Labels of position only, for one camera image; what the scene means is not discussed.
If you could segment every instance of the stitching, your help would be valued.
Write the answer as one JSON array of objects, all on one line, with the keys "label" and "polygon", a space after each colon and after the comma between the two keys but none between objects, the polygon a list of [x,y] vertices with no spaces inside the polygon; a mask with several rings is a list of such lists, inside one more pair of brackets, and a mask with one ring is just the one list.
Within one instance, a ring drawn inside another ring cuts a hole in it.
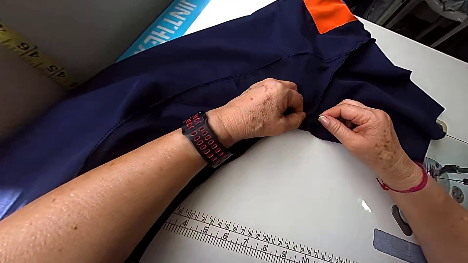
[{"label": "stitching", "polygon": [[[330,79],[329,79],[329,83],[330,83],[331,78],[333,77],[334,73],[336,72],[336,70],[337,70],[338,68],[340,68],[340,67],[343,65],[343,62],[346,60],[346,57],[347,57],[352,51],[356,50],[356,49],[357,49],[358,47],[360,47],[363,43],[365,43],[365,42],[367,42],[367,41],[369,41],[369,40],[371,40],[371,38],[366,38],[366,39],[364,39],[364,40],[358,42],[356,45],[354,45],[349,51],[344,52],[344,53],[337,54],[337,55],[335,55],[335,56],[333,56],[333,57],[331,57],[331,58],[325,58],[325,59],[323,59],[323,58],[321,58],[321,57],[319,57],[319,56],[317,56],[316,54],[311,53],[311,52],[300,52],[300,53],[295,53],[295,54],[292,54],[292,55],[283,56],[283,57],[278,58],[278,59],[276,59],[276,60],[274,60],[274,61],[272,61],[272,62],[270,62],[270,63],[268,63],[268,64],[266,64],[266,65],[264,65],[264,66],[262,66],[262,67],[259,67],[259,68],[255,69],[255,70],[252,70],[252,71],[249,71],[249,72],[245,72],[245,73],[241,73],[241,74],[237,74],[237,75],[232,75],[232,76],[224,77],[224,78],[220,78],[220,79],[216,79],[216,80],[212,80],[212,81],[209,81],[209,82],[206,82],[206,83],[203,83],[203,84],[199,84],[199,85],[193,86],[193,87],[191,87],[191,88],[188,88],[188,89],[186,89],[186,90],[184,90],[184,91],[181,91],[181,92],[179,92],[179,93],[176,93],[176,94],[172,95],[171,97],[168,97],[168,98],[166,98],[166,99],[163,99],[163,100],[161,100],[161,101],[159,101],[159,102],[157,102],[157,103],[155,103],[155,104],[152,104],[152,105],[150,105],[148,108],[146,108],[146,109],[144,109],[144,110],[140,110],[140,111],[137,111],[137,112],[131,114],[131,115],[128,116],[127,118],[121,120],[121,121],[120,121],[118,124],[116,124],[114,127],[112,127],[112,128],[96,143],[96,145],[93,147],[93,149],[89,152],[89,154],[86,156],[86,158],[85,158],[85,160],[83,161],[83,163],[80,165],[80,167],[78,168],[78,170],[75,172],[73,178],[76,178],[76,177],[81,173],[81,171],[82,171],[83,167],[85,166],[85,164],[87,163],[89,157],[96,151],[96,149],[101,145],[101,143],[102,143],[105,139],[107,139],[107,137],[108,137],[113,131],[115,131],[116,128],[120,127],[122,124],[124,124],[125,122],[127,122],[129,119],[131,119],[131,118],[133,118],[133,117],[135,117],[135,116],[137,116],[137,115],[140,115],[140,114],[143,114],[143,113],[147,112],[147,110],[149,110],[150,108],[152,108],[152,107],[154,107],[154,106],[156,106],[156,105],[158,105],[158,104],[160,104],[160,103],[162,103],[162,102],[164,102],[164,101],[166,101],[166,100],[168,100],[168,99],[170,99],[170,98],[173,98],[173,97],[175,97],[175,96],[177,96],[177,95],[180,95],[180,94],[182,94],[182,93],[185,93],[185,92],[187,92],[187,91],[190,91],[190,90],[193,90],[193,89],[196,89],[196,88],[200,88],[200,87],[208,86],[208,85],[211,85],[211,84],[214,84],[214,83],[218,83],[218,82],[222,82],[222,81],[226,81],[226,80],[232,80],[232,79],[236,79],[236,78],[240,78],[240,77],[244,77],[244,76],[247,76],[247,75],[254,74],[254,73],[256,73],[256,72],[258,72],[258,71],[260,71],[260,70],[262,70],[262,69],[264,69],[264,68],[266,68],[266,67],[268,67],[268,66],[271,66],[271,65],[273,65],[273,64],[275,64],[275,63],[277,63],[277,62],[279,62],[279,61],[281,61],[281,60],[285,60],[285,59],[288,59],[288,58],[296,58],[296,57],[302,57],[302,56],[314,56],[314,57],[316,57],[316,58],[318,58],[318,59],[320,59],[320,60],[322,60],[322,61],[324,61],[324,62],[330,62],[330,61],[332,61],[332,60],[335,60],[335,59],[341,58],[342,56],[345,56],[345,58],[343,59],[342,63],[341,63],[341,64],[333,71],[333,73],[331,74]],[[322,99],[322,95],[323,95],[323,92],[320,94],[319,101]]]}]

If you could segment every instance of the navy blue fabric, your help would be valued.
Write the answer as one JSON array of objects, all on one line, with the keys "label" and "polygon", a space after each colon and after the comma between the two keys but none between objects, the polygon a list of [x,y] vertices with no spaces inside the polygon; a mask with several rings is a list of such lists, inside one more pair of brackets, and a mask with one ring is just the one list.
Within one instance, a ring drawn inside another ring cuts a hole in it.
[{"label": "navy blue fabric", "polygon": [[[307,113],[301,129],[321,139],[337,141],[317,116],[346,98],[388,112],[416,161],[444,136],[435,124],[443,108],[392,65],[359,21],[321,35],[302,0],[279,0],[110,66],[3,142],[0,216],[269,77],[298,85]],[[230,151],[238,156],[255,142]],[[205,168],[188,187],[213,171]]]}]

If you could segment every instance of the yellow measuring tape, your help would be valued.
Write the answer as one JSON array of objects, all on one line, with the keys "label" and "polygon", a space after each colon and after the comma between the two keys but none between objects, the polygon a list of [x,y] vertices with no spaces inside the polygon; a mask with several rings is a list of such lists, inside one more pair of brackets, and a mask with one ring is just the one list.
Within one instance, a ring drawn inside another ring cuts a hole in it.
[{"label": "yellow measuring tape", "polygon": [[57,65],[49,56],[41,52],[36,45],[24,40],[20,34],[7,28],[1,21],[0,44],[16,53],[22,60],[31,64],[56,83],[68,89],[78,86],[78,82],[70,76],[64,67]]}]

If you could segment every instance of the black and red watch band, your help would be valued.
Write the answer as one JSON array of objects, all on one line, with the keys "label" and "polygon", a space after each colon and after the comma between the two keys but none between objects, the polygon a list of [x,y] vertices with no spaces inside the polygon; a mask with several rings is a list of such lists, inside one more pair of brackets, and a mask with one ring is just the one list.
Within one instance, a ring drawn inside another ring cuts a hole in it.
[{"label": "black and red watch band", "polygon": [[215,168],[226,161],[232,153],[218,140],[207,121],[206,113],[201,111],[183,122],[182,133],[187,136],[203,159]]}]

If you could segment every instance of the wrist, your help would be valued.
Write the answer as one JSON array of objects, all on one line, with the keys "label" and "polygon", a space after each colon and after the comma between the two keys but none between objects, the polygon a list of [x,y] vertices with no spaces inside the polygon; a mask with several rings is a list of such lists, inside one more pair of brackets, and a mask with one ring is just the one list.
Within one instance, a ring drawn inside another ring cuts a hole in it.
[{"label": "wrist", "polygon": [[230,131],[229,126],[227,126],[225,120],[223,120],[223,115],[221,114],[219,108],[208,111],[206,115],[208,116],[208,125],[213,130],[214,134],[216,134],[218,140],[224,145],[224,147],[229,148],[234,143],[241,140],[239,138],[233,137],[233,132]]},{"label": "wrist", "polygon": [[411,160],[409,162],[396,171],[381,172],[378,175],[388,187],[395,190],[403,191],[416,187],[422,182],[424,172],[416,163]]}]

